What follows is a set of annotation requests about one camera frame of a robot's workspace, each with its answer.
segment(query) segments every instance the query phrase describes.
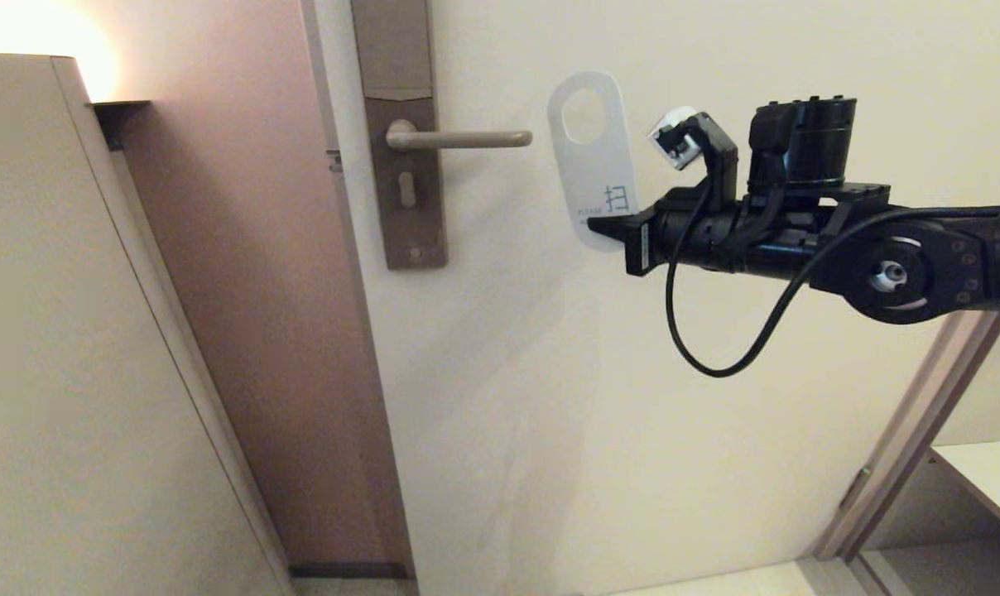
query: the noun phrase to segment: lever handle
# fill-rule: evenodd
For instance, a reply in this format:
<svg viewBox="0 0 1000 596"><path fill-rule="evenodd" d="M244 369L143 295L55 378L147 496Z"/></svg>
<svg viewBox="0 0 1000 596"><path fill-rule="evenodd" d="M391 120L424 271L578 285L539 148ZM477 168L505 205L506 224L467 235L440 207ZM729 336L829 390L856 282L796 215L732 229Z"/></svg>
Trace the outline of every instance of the lever handle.
<svg viewBox="0 0 1000 596"><path fill-rule="evenodd" d="M533 132L418 132L407 120L394 120L386 132L386 143L398 151L442 150L442 148L526 147Z"/></svg>

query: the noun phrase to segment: door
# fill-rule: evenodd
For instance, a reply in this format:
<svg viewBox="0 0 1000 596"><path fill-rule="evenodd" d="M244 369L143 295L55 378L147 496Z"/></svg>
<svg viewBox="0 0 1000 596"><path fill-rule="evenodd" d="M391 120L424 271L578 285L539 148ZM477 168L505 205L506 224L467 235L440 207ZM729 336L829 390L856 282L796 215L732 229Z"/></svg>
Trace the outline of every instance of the door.
<svg viewBox="0 0 1000 596"><path fill-rule="evenodd" d="M0 594L284 594L103 202L71 73L0 55Z"/></svg>
<svg viewBox="0 0 1000 596"><path fill-rule="evenodd" d="M529 128L442 156L450 263L387 269L348 0L317 0L353 230L421 589L605 594L794 559L870 454L939 322L890 327L806 291L762 358L678 359L662 274L573 233L546 105L621 84L641 203L676 174L643 141L675 106L738 141L770 99L859 99L850 180L908 206L1000 204L1000 2L434 0L440 129ZM685 336L742 354L775 281L679 272Z"/></svg>

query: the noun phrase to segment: floor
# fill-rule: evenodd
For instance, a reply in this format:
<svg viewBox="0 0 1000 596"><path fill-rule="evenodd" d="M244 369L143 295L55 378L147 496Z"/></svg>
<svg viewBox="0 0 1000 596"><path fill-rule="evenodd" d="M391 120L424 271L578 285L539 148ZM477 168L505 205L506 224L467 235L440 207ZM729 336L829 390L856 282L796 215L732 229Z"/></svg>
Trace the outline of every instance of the floor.
<svg viewBox="0 0 1000 596"><path fill-rule="evenodd" d="M299 596L418 596L414 581L296 579ZM618 596L867 596L841 561L803 559Z"/></svg>

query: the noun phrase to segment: door frame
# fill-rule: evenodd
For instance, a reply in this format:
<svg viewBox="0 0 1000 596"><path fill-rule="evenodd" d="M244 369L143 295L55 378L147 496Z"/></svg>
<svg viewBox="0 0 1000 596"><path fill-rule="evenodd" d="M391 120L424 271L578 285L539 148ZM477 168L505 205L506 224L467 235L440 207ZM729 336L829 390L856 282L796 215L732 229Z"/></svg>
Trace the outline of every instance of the door frame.
<svg viewBox="0 0 1000 596"><path fill-rule="evenodd" d="M856 557L960 402L1000 335L1000 313L948 316L814 555Z"/></svg>

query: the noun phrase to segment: black robotic arm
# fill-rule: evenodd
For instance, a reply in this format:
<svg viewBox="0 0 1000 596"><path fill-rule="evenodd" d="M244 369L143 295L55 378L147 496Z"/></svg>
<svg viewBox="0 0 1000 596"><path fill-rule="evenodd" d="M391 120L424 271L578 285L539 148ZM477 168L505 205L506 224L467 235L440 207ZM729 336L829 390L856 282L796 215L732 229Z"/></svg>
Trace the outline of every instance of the black robotic arm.
<svg viewBox="0 0 1000 596"><path fill-rule="evenodd" d="M682 169L701 156L707 176L640 214L588 220L595 233L625 244L629 275L669 264L670 332L702 373L730 377L749 366L806 282L889 324L1000 310L1000 207L902 208L889 204L889 185L845 181L855 108L856 99L842 97L758 108L742 200L735 199L738 150L707 113L661 126L654 142L671 162ZM673 309L678 263L791 280L735 365L709 368L683 344Z"/></svg>

